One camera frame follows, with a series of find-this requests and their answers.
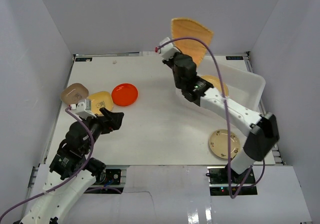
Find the yellow square plate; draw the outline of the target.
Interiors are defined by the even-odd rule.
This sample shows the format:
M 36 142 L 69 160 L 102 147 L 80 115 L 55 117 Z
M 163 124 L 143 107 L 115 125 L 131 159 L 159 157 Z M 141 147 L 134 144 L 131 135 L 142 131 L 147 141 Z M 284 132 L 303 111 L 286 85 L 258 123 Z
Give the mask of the yellow square plate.
M 98 116 L 103 114 L 100 112 L 101 108 L 105 108 L 108 111 L 112 111 L 114 108 L 114 102 L 111 94 L 108 91 L 99 91 L 93 93 L 87 97 L 91 100 L 91 111 Z

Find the red round plate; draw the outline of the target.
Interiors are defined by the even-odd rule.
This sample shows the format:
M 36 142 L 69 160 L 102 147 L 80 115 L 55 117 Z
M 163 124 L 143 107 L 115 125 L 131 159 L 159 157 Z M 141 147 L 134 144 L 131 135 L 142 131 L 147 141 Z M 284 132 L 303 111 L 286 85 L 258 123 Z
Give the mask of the red round plate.
M 113 102 L 120 107 L 132 105 L 138 96 L 138 89 L 131 83 L 119 84 L 111 92 Z

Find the tan round plate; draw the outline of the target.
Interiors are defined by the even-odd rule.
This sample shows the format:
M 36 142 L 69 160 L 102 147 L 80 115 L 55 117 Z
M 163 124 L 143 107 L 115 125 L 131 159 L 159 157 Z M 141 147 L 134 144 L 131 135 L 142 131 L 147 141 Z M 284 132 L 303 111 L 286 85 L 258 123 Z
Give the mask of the tan round plate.
M 218 77 L 212 75 L 202 75 L 201 78 L 211 83 L 221 94 L 222 90 L 224 90 L 225 96 L 229 96 L 228 86 L 224 82 L 221 85 L 221 81 Z

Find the brown square plate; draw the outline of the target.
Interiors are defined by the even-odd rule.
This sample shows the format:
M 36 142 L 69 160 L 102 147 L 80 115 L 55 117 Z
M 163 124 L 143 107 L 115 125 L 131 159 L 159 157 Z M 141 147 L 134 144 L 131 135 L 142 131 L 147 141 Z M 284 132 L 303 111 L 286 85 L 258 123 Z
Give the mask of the brown square plate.
M 66 105 L 77 104 L 80 100 L 89 96 L 89 90 L 81 83 L 69 85 L 60 94 L 60 100 Z

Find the white plastic bin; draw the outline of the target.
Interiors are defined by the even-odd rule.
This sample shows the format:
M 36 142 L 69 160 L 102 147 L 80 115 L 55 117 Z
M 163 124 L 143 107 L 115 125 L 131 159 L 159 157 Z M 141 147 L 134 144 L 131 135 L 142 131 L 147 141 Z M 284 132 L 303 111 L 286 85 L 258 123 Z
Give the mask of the white plastic bin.
M 265 79 L 250 70 L 247 56 L 243 60 L 226 60 L 226 56 L 215 56 L 221 72 L 222 81 L 227 85 L 229 97 L 247 109 L 259 111 L 259 102 L 266 85 Z M 211 75 L 218 77 L 216 66 L 211 56 L 205 56 L 197 68 L 199 76 Z M 182 105 L 206 116 L 214 117 L 216 114 L 187 101 L 176 89 L 175 93 Z

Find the beige patterned round plate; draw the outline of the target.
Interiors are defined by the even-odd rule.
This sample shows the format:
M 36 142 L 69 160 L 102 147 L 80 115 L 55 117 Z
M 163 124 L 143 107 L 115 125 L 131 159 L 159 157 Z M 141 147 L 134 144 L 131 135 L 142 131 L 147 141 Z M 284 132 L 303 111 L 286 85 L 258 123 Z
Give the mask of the beige patterned round plate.
M 228 131 L 226 129 L 218 129 L 209 137 L 209 148 L 217 157 L 228 159 Z M 230 156 L 233 159 L 241 149 L 239 138 L 230 133 Z

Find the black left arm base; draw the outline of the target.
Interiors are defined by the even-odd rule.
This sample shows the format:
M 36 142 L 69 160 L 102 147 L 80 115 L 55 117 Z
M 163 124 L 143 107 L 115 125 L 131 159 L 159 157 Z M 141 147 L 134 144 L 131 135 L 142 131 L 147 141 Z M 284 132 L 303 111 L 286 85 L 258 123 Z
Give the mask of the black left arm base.
M 121 169 L 106 169 L 104 176 L 89 187 L 85 194 L 121 194 Z

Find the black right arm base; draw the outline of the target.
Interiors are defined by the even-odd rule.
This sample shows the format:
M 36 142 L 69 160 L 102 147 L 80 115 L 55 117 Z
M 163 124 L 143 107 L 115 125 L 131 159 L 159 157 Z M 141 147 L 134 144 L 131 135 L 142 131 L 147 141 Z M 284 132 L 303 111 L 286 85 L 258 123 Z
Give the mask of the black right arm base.
M 231 177 L 231 194 L 234 196 L 240 187 L 242 180 L 246 175 L 246 171 L 238 177 Z M 227 170 L 222 167 L 209 168 L 206 176 L 208 177 L 210 195 L 212 197 L 229 196 L 229 183 Z M 256 196 L 258 194 L 257 187 L 253 186 L 256 183 L 256 178 L 253 170 L 240 189 L 238 196 Z

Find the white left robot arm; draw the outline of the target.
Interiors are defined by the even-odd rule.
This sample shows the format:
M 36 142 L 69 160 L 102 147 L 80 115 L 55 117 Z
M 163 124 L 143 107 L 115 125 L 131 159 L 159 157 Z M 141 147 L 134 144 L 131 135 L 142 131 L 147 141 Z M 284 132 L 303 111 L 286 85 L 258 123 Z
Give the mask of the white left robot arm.
M 65 138 L 49 165 L 40 194 L 32 197 L 33 206 L 19 220 L 20 224 L 60 224 L 77 200 L 93 184 L 107 188 L 114 180 L 106 164 L 92 156 L 101 135 L 120 129 L 124 113 L 100 109 L 102 115 L 74 115 Z

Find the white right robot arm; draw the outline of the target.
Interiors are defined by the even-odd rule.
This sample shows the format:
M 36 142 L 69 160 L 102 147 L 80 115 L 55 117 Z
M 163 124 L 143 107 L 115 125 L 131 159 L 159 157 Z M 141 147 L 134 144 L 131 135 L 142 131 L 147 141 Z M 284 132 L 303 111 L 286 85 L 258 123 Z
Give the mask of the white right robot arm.
M 270 112 L 262 115 L 223 97 L 213 84 L 198 76 L 196 64 L 189 55 L 175 52 L 162 62 L 172 70 L 175 87 L 187 101 L 224 118 L 246 137 L 243 148 L 225 171 L 229 182 L 238 183 L 244 172 L 254 162 L 262 161 L 279 141 L 276 116 Z

